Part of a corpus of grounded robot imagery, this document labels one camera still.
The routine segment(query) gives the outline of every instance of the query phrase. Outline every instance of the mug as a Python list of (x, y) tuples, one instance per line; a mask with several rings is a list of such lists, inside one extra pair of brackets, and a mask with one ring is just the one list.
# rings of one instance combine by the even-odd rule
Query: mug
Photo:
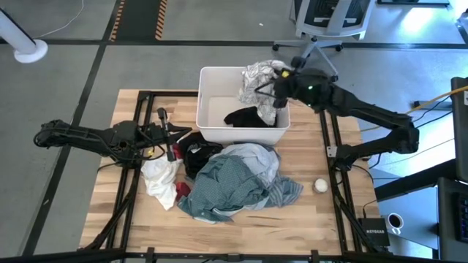
[(403, 218), (397, 213), (391, 213), (383, 216), (385, 219), (385, 225), (387, 226), (388, 232), (392, 232), (395, 235), (401, 234), (401, 228), (403, 227)]

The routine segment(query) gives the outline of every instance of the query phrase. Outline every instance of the yellow and black tape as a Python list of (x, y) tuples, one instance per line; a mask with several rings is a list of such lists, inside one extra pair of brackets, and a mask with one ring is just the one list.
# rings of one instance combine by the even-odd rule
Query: yellow and black tape
[(164, 19), (166, 16), (166, 9), (167, 9), (167, 0), (161, 0), (161, 3), (159, 4), (159, 13), (158, 13), (158, 20), (156, 23), (156, 32), (154, 35), (154, 38), (156, 40), (161, 40), (162, 39), (162, 30), (164, 28)]
[(118, 6), (116, 21), (114, 22), (114, 27), (112, 28), (112, 34), (110, 34), (110, 41), (114, 42), (117, 37), (118, 25), (120, 24), (120, 19), (122, 16), (122, 11), (124, 10), (125, 0), (121, 0)]

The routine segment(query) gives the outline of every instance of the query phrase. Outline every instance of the chair base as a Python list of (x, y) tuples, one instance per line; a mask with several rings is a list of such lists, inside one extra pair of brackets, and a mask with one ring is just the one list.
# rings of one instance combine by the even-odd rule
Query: chair base
[(319, 40), (315, 42), (308, 42), (305, 40), (278, 40), (273, 43), (273, 50), (277, 51), (279, 46), (285, 47), (303, 47), (306, 46), (305, 50), (302, 52), (301, 58), (307, 59), (314, 49), (317, 49), (319, 54), (325, 59), (328, 66), (330, 66), (333, 71), (334, 79), (338, 80), (338, 70), (331, 63), (330, 59), (323, 52), (321, 47), (336, 47), (336, 51), (341, 51), (343, 49), (343, 42), (340, 40)]

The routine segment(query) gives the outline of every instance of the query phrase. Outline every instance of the white ball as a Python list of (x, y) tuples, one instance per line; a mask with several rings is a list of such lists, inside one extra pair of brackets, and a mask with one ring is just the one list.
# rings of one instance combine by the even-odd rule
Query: white ball
[(325, 193), (328, 190), (328, 183), (326, 180), (319, 178), (315, 180), (314, 189), (317, 193)]

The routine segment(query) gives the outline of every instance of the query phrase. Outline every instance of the chair wheel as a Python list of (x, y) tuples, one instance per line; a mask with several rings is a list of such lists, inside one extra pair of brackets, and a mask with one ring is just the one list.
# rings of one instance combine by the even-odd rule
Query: chair wheel
[(296, 56), (292, 58), (291, 66), (296, 69), (301, 69), (306, 65), (307, 60), (303, 57)]

